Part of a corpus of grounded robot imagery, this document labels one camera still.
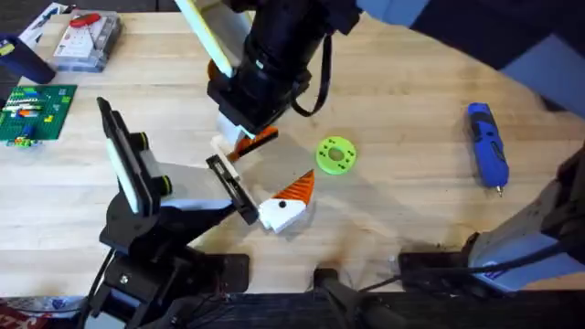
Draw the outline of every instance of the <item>plastic container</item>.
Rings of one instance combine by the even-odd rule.
[[[39,57],[33,49],[20,41],[17,36],[0,34],[0,42],[7,40],[14,49],[0,56],[0,65],[6,66],[16,75],[26,77],[36,83],[46,84],[55,78],[56,72]]]
[[[99,14],[101,20],[89,27],[67,27],[51,62],[57,70],[102,72],[112,49],[122,33],[122,21],[116,12],[73,10],[71,19],[87,14]]]

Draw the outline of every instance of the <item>yellow strip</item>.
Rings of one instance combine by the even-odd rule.
[[[10,54],[15,49],[15,45],[13,44],[6,44],[0,48],[0,56],[5,56]]]
[[[143,147],[145,148],[146,147],[146,135],[144,133],[140,133],[140,135],[143,138]]]
[[[193,3],[193,0],[175,0],[175,3],[183,13],[187,23],[191,26],[191,29],[193,29],[193,32],[195,32],[199,38],[201,44],[203,44],[203,47],[211,59],[213,59],[218,66],[219,70],[231,78],[234,74],[234,70],[231,67],[231,64],[229,64],[228,57],[221,50],[218,41],[215,39],[209,26],[205,22],[205,19],[203,19],[203,16]]]
[[[165,175],[163,176],[163,180],[165,181],[166,194],[171,194],[171,182],[168,181],[168,177]]]

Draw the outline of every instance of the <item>orange and white object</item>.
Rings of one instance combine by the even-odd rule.
[[[262,225],[277,234],[290,226],[309,206],[313,189],[314,171],[311,170],[260,204],[258,210]]]

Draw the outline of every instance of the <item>orange object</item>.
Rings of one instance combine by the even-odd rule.
[[[276,137],[278,137],[278,129],[272,126],[268,126],[261,133],[257,134],[254,139],[244,137],[239,141],[238,145],[236,145],[234,152],[228,154],[228,160],[232,163],[236,162],[243,155],[255,150]]]
[[[301,200],[305,205],[309,204],[314,189],[314,170],[310,170],[294,183],[277,193],[272,198],[285,200]]]

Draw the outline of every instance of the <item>blue object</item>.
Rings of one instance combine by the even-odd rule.
[[[509,168],[504,156],[504,143],[487,104],[472,103],[467,108],[473,132],[473,150],[484,185],[502,195],[508,183]]]
[[[35,127],[32,124],[25,124],[20,135],[26,138],[31,138],[33,133],[35,133]]]
[[[0,40],[15,47],[11,52],[0,56],[0,65],[39,84],[49,83],[55,78],[55,71],[18,37],[0,34]]]

